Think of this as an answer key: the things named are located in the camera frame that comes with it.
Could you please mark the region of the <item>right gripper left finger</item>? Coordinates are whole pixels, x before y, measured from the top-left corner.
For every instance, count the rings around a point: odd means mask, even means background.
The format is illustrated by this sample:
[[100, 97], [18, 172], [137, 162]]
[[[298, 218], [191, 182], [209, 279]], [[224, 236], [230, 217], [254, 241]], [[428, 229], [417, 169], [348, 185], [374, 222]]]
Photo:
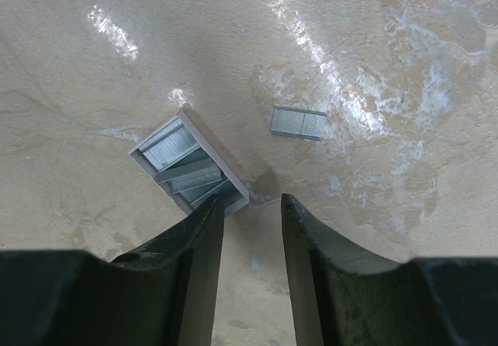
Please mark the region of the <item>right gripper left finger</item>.
[[225, 208], [184, 220], [112, 261], [85, 250], [1, 253], [3, 345], [208, 345]]

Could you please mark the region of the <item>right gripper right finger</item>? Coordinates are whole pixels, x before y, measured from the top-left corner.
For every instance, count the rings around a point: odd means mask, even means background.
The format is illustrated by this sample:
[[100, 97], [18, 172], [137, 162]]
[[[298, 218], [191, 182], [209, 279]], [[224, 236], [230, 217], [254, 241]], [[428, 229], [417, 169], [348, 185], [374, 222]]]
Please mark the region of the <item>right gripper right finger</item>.
[[400, 264], [281, 200], [299, 345], [495, 345], [497, 260], [424, 257]]

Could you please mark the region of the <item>large staple strip block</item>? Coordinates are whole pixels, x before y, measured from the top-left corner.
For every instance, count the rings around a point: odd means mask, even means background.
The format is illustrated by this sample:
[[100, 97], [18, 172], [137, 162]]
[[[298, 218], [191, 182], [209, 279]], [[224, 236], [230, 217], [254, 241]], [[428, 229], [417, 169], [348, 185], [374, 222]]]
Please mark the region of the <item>large staple strip block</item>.
[[222, 199], [226, 216], [249, 204], [249, 190], [184, 111], [129, 155], [187, 215], [212, 195]]

